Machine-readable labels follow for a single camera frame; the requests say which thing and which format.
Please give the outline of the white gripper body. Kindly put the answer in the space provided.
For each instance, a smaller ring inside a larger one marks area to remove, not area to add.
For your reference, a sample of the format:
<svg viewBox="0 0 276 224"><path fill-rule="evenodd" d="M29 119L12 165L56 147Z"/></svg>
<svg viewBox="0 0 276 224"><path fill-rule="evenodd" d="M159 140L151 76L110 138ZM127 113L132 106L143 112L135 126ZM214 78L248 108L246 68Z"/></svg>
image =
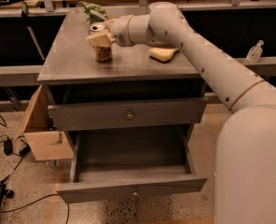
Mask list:
<svg viewBox="0 0 276 224"><path fill-rule="evenodd" d="M115 19L110 28L110 33L112 34L112 37L115 39L115 42L121 47L131 47L133 45L129 33L129 24L131 18L132 15L126 15Z"/></svg>

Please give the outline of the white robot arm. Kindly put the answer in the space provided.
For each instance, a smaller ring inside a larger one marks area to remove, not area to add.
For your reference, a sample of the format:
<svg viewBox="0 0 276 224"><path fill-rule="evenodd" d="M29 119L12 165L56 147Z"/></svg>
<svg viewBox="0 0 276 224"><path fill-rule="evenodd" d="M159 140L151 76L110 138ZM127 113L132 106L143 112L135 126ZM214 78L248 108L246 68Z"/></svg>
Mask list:
<svg viewBox="0 0 276 224"><path fill-rule="evenodd" d="M142 16L105 21L92 46L175 46L231 116L218 136L215 224L276 224L276 88L196 33L178 6L157 2Z"/></svg>

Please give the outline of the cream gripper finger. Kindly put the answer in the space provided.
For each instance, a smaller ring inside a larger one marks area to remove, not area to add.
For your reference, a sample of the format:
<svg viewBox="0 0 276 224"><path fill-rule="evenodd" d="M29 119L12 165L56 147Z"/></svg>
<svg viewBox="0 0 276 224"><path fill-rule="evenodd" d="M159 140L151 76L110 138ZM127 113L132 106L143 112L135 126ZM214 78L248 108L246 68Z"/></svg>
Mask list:
<svg viewBox="0 0 276 224"><path fill-rule="evenodd" d="M116 22L116 19L107 20L103 22L103 26L106 29L110 30L115 22Z"/></svg>
<svg viewBox="0 0 276 224"><path fill-rule="evenodd" d="M86 37L86 40L93 47L109 48L112 46L113 43L113 38L107 29L88 35Z"/></svg>

